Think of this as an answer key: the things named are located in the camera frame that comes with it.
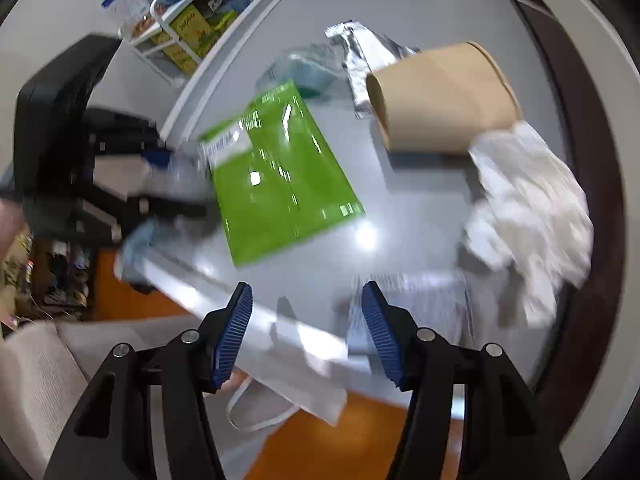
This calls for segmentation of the left hand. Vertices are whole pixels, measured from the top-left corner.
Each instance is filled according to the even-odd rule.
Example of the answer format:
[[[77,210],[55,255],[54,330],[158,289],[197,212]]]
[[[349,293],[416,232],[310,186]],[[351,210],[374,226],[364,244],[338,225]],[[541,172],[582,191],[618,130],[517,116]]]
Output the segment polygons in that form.
[[[14,238],[24,229],[25,221],[22,207],[10,200],[0,203],[0,259],[6,258]]]

